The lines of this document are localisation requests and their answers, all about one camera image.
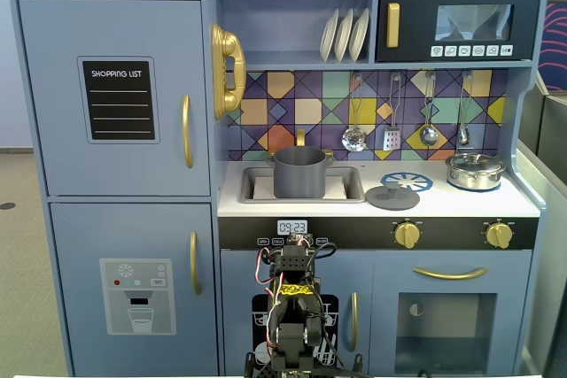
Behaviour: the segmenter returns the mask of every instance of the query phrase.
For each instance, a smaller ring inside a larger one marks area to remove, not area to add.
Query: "toy kitchen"
[[[69,374],[260,369],[291,235],[321,364],[520,373],[546,0],[11,1]]]

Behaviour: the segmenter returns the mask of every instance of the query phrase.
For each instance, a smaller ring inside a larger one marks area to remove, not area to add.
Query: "oven window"
[[[508,40],[513,9],[511,4],[442,4],[435,40]]]
[[[485,374],[496,298],[490,293],[400,293],[394,372]]]

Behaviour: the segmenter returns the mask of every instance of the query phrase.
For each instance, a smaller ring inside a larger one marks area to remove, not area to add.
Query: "sink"
[[[344,186],[345,197],[338,198],[265,198],[254,199],[254,187],[257,179],[260,178],[263,184],[274,178],[274,169],[270,167],[249,167],[242,173],[240,183],[240,194],[238,202],[242,204],[326,204],[326,203],[363,203],[365,201],[364,190],[362,189],[361,177],[358,170],[354,167],[329,167],[327,169],[327,185],[330,182],[341,182]]]

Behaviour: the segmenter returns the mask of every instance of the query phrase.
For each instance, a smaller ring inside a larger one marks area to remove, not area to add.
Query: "stainless steel pot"
[[[445,160],[447,181],[457,188],[490,190],[500,184],[506,165],[495,157],[484,154],[454,154]]]
[[[332,164],[332,152],[311,146],[290,146],[270,157],[274,167],[276,198],[323,198],[327,167]]]

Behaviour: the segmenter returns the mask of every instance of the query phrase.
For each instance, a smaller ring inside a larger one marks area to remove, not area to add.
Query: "spoon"
[[[433,105],[433,98],[435,97],[435,73],[428,72],[427,83],[425,84],[425,127],[419,135],[422,143],[428,146],[433,146],[439,139],[439,133],[435,127],[431,125],[431,106]],[[427,102],[427,93],[431,83],[431,102]]]
[[[358,81],[359,88],[358,88],[358,103],[356,104],[353,102],[353,97],[351,96],[351,105],[353,106],[354,110],[354,125],[353,128],[348,128],[343,133],[343,146],[347,148],[351,152],[360,152],[364,148],[366,148],[366,143],[368,140],[368,136],[366,132],[361,130],[358,127],[358,111],[361,108],[362,104],[362,77],[359,74],[353,75],[353,80]]]
[[[470,80],[470,90],[469,90],[469,97],[467,97],[466,102],[462,101],[462,92],[464,91],[464,83],[466,80]],[[459,120],[459,131],[457,132],[457,142],[461,146],[467,146],[470,143],[470,135],[469,130],[467,129],[467,125],[465,124],[465,120],[467,117],[467,110],[469,109],[470,99],[472,98],[472,73],[468,71],[462,77],[462,86],[461,86],[461,96],[459,97],[459,103],[461,105],[461,119]]]

